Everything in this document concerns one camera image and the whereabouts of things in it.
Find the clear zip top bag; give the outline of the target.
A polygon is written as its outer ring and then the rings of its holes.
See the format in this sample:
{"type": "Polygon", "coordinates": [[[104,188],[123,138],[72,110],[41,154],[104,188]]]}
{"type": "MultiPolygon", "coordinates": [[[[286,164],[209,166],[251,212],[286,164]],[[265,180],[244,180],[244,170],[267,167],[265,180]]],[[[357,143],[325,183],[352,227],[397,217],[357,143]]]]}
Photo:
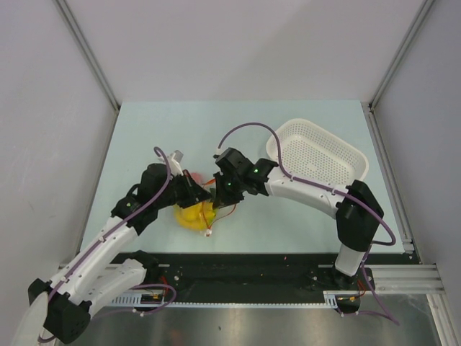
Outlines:
{"type": "Polygon", "coordinates": [[[198,232],[203,236],[212,235],[213,226],[223,218],[230,216],[236,210],[236,204],[223,209],[214,208],[212,201],[203,201],[188,208],[174,206],[176,222],[184,229],[198,232]]]}

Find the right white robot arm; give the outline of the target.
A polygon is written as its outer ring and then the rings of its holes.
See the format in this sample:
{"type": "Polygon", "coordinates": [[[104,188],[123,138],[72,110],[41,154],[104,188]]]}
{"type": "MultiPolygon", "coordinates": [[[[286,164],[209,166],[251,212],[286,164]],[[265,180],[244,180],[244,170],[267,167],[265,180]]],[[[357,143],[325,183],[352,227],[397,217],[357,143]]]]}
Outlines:
{"type": "Polygon", "coordinates": [[[331,270],[332,281],[349,289],[358,281],[358,270],[369,250],[384,216],[380,204],[366,183],[323,187],[319,182],[302,182],[288,177],[281,165],[269,159],[252,163],[235,148],[214,155],[219,172],[215,173],[214,208],[234,205],[244,195],[285,198],[319,210],[336,221],[341,246],[331,270]]]}

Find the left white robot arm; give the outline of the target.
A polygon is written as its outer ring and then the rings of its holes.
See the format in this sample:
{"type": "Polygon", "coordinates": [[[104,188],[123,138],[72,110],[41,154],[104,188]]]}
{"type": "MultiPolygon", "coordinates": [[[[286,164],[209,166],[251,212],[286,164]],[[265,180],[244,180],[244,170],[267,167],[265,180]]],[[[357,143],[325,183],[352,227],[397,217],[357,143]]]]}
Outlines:
{"type": "Polygon", "coordinates": [[[27,289],[30,302],[46,293],[43,328],[53,339],[69,344],[78,339],[94,315],[113,298],[132,287],[151,288],[159,271],[154,257],[137,251],[115,275],[103,269],[158,218],[158,212],[177,205],[192,207],[212,195],[186,172],[171,172],[169,164],[151,164],[138,184],[112,209],[107,222],[91,243],[66,267],[48,280],[35,279],[27,289]]]}

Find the yellow fake bananas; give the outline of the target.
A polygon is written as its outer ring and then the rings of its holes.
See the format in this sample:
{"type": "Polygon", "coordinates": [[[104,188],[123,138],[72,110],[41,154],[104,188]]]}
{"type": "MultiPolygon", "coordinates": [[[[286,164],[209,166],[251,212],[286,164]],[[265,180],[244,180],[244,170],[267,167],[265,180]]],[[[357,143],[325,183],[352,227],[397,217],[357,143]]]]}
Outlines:
{"type": "Polygon", "coordinates": [[[193,231],[206,231],[216,217],[216,210],[212,203],[205,201],[189,208],[174,207],[176,222],[183,228],[193,231]]]}

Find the white perforated plastic basket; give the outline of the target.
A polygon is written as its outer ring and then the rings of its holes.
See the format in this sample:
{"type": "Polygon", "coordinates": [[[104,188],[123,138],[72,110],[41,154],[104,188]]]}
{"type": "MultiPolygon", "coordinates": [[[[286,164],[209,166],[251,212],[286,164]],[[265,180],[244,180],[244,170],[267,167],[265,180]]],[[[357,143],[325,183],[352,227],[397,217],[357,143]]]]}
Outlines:
{"type": "Polygon", "coordinates": [[[278,160],[280,142],[284,168],[296,177],[332,185],[350,185],[369,171],[367,157],[358,149],[320,126],[304,119],[291,119],[276,130],[266,144],[268,157],[278,160]]]}

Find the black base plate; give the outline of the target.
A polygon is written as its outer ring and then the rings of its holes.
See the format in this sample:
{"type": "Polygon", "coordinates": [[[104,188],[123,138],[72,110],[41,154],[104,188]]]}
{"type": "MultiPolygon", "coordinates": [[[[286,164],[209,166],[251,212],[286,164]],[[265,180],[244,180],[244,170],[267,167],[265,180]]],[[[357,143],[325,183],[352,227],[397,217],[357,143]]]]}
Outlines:
{"type": "MultiPolygon", "coordinates": [[[[114,263],[143,259],[144,284],[169,284],[185,302],[294,303],[325,291],[356,293],[370,283],[370,269],[359,271],[347,289],[337,287],[331,270],[334,254],[167,254],[122,253],[114,263]]],[[[374,254],[370,265],[416,265],[404,255],[374,254]]]]}

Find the aluminium frame rail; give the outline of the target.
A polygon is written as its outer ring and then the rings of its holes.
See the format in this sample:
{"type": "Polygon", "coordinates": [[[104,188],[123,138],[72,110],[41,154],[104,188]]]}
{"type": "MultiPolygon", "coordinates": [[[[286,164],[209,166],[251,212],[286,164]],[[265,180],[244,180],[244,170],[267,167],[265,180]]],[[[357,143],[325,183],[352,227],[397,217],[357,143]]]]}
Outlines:
{"type": "Polygon", "coordinates": [[[440,294],[444,285],[436,265],[370,265],[381,294],[440,294]]]}

